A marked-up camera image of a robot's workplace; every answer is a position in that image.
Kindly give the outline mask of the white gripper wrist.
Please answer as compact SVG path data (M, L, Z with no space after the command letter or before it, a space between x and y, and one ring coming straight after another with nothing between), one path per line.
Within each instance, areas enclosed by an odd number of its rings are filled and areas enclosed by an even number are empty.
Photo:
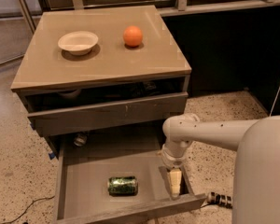
M170 191L174 198L180 194L182 172L180 168L185 159L185 153L192 144L191 141L166 141L161 148L161 158L164 165L171 171L168 172Z

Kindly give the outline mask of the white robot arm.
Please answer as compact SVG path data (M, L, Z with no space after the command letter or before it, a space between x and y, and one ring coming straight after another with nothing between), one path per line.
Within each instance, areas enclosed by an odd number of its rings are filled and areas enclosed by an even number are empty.
M280 224L280 116L201 122L194 114L168 118L161 154L165 165L182 165L192 142L236 152L232 224Z

